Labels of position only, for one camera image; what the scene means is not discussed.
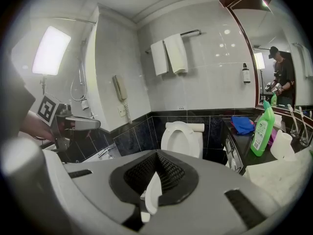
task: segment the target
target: soap dispenser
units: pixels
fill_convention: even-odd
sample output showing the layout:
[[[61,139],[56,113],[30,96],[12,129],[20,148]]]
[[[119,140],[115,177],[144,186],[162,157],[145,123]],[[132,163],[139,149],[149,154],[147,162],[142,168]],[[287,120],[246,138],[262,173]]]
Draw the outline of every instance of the soap dispenser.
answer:
[[[243,68],[243,80],[245,84],[250,83],[250,72],[249,69],[246,67],[246,63],[244,63],[244,68]]]

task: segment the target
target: toothbrush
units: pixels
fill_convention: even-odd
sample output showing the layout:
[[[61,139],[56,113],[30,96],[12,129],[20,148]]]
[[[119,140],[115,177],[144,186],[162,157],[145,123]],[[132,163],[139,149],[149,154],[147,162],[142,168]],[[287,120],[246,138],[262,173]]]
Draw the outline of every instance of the toothbrush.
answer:
[[[299,106],[299,110],[300,110],[300,115],[301,115],[302,122],[303,122],[303,125],[304,125],[305,133],[307,134],[307,140],[309,140],[308,130],[307,130],[307,126],[305,125],[305,122],[303,120],[303,112],[302,112],[301,106]]]
[[[291,117],[292,117],[293,122],[294,122],[294,124],[295,124],[295,128],[296,128],[296,130],[297,130],[297,133],[299,133],[297,121],[295,120],[295,117],[294,117],[294,114],[293,114],[293,108],[291,107],[290,104],[288,104],[288,109],[289,109],[289,111],[290,111]]]

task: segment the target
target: black countertop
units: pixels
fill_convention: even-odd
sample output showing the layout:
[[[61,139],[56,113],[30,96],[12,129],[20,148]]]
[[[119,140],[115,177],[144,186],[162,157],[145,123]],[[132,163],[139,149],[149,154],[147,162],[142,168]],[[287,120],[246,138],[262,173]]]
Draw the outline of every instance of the black countertop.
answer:
[[[249,119],[255,121],[257,116],[250,116]],[[230,135],[234,145],[237,148],[237,151],[240,155],[240,158],[244,164],[244,168],[249,165],[258,165],[267,162],[271,162],[276,160],[275,157],[270,152],[270,147],[267,145],[265,151],[261,157],[257,157],[253,151],[250,149],[254,132],[250,132],[246,135],[237,134],[237,130],[231,124],[231,120],[229,117],[223,118],[224,126],[223,126],[223,135]],[[291,141],[291,146],[294,152],[299,152],[304,149],[304,147],[300,144],[299,139],[293,138]]]

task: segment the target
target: black cap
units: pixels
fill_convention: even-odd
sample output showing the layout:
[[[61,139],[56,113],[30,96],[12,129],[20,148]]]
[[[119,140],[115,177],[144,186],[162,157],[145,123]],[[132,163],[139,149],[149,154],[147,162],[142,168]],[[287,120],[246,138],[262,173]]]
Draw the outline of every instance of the black cap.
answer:
[[[276,48],[275,46],[272,46],[270,49],[269,49],[269,55],[268,55],[268,58],[273,58],[275,56],[275,54],[278,52],[278,48]]]

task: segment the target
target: blue cloth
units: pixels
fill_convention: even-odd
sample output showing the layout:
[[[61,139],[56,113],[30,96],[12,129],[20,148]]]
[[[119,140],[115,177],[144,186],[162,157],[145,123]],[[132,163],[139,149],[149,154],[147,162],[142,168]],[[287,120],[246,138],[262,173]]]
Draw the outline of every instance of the blue cloth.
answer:
[[[251,123],[247,117],[231,117],[232,125],[236,128],[238,134],[248,134],[254,131],[254,123]]]

